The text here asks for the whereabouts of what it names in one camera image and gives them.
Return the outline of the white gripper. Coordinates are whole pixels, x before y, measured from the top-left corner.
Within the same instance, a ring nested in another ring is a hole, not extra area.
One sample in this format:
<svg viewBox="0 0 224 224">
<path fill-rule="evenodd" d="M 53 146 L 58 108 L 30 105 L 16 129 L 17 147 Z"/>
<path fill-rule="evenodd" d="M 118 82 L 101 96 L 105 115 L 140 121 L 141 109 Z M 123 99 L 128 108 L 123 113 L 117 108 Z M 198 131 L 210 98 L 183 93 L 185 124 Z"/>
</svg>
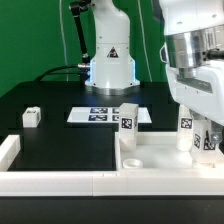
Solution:
<svg viewBox="0 0 224 224">
<path fill-rule="evenodd" d="M 168 64 L 166 45 L 160 49 L 165 63 L 168 85 L 175 102 L 224 126 L 224 62 L 211 60 L 209 65 L 194 69 L 195 78 L 179 78 L 179 71 Z M 223 140 L 222 126 L 211 127 L 211 143 Z"/>
</svg>

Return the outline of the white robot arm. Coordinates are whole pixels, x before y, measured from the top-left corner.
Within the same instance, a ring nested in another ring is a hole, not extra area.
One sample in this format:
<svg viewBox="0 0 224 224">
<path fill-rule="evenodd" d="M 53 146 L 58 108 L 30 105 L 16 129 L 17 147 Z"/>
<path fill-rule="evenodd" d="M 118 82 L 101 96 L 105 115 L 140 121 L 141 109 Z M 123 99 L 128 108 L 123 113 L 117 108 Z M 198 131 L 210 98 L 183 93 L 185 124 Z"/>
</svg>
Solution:
<svg viewBox="0 0 224 224">
<path fill-rule="evenodd" d="M 209 140 L 224 128 L 224 0 L 151 0 L 164 22 L 161 59 L 173 99 L 208 120 Z M 86 85 L 120 94 L 139 84 L 129 53 L 130 20 L 112 0 L 92 0 L 96 53 Z"/>
</svg>

